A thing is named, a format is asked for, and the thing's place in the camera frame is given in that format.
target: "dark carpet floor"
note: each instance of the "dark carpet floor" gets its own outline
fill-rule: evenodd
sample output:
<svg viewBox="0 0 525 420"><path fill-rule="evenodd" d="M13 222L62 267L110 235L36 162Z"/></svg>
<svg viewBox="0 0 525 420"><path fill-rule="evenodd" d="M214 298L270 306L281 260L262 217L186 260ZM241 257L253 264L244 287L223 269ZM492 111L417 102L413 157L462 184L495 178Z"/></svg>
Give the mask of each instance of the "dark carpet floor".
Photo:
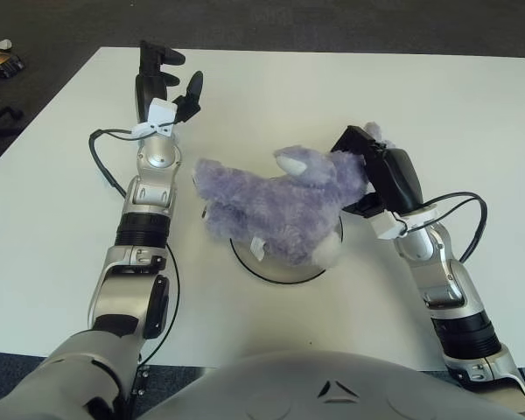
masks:
<svg viewBox="0 0 525 420"><path fill-rule="evenodd" d="M175 48L525 57L525 0L0 0L4 38L27 68L0 80L0 107L22 109L18 125L26 125L100 46L148 39ZM0 140L0 156L12 141ZM38 363L0 354L0 396ZM196 374L154 368L138 412Z"/></svg>

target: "purple stuffed bunny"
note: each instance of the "purple stuffed bunny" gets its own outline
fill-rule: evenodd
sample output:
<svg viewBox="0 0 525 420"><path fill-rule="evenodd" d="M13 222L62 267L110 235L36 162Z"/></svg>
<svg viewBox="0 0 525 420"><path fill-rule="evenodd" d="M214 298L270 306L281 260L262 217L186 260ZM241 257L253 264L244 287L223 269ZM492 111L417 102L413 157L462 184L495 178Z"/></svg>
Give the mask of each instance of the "purple stuffed bunny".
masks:
<svg viewBox="0 0 525 420"><path fill-rule="evenodd" d="M379 126L366 131L381 139ZM207 200L206 227L217 237L251 243L290 265L334 265L340 238L334 231L342 207L363 197L368 179L361 157L335 151L322 154L302 146L274 153L287 174L263 178L200 159L193 174Z"/></svg>

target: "plush toy ear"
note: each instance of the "plush toy ear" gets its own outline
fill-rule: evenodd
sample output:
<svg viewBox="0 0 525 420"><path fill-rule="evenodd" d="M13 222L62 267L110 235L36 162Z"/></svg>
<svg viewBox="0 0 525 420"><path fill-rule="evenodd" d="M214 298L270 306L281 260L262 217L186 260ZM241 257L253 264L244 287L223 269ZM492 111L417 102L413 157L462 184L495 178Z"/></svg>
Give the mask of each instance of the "plush toy ear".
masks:
<svg viewBox="0 0 525 420"><path fill-rule="evenodd" d="M322 186L336 179L336 169L325 155L302 146L274 152L276 163L286 173L308 186Z"/></svg>
<svg viewBox="0 0 525 420"><path fill-rule="evenodd" d="M382 128L379 126L377 122L368 122L364 126L364 130L373 137L377 142L383 143L387 146L388 149L395 148L395 144L391 142L390 140L384 139L382 134Z"/></svg>

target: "white tag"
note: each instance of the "white tag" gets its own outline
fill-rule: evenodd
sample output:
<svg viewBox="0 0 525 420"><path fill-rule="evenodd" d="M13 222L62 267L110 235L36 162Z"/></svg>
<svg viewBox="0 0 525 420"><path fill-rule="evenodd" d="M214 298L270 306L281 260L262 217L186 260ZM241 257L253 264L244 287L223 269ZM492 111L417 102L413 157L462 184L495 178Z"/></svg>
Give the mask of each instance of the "white tag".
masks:
<svg viewBox="0 0 525 420"><path fill-rule="evenodd" d="M264 258L264 241L261 238L256 236L251 241L251 254L259 261L262 261Z"/></svg>

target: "white table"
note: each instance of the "white table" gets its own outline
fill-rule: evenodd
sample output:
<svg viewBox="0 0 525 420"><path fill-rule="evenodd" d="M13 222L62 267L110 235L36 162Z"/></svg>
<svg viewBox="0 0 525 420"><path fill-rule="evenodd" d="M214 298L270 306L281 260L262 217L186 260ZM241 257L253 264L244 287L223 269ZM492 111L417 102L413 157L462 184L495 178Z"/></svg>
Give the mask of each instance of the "white table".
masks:
<svg viewBox="0 0 525 420"><path fill-rule="evenodd" d="M200 69L203 109L176 128L184 164L171 246L182 301L153 362L215 367L268 350L315 348L443 369L410 273L365 220L343 215L339 266L280 286L249 274L200 219L204 203L190 176L198 157L273 176L280 173L273 150L326 151L346 125L374 120L408 151L426 198L470 190L488 202L485 237L467 267L500 339L525 366L525 59L183 53L186 64L171 68L182 85L170 97ZM95 168L88 135L136 122L137 68L137 49L100 49L0 159L0 352L46 355L87 327L123 203ZM126 186L136 145L97 143ZM475 206L447 220L457 252L477 220Z"/></svg>

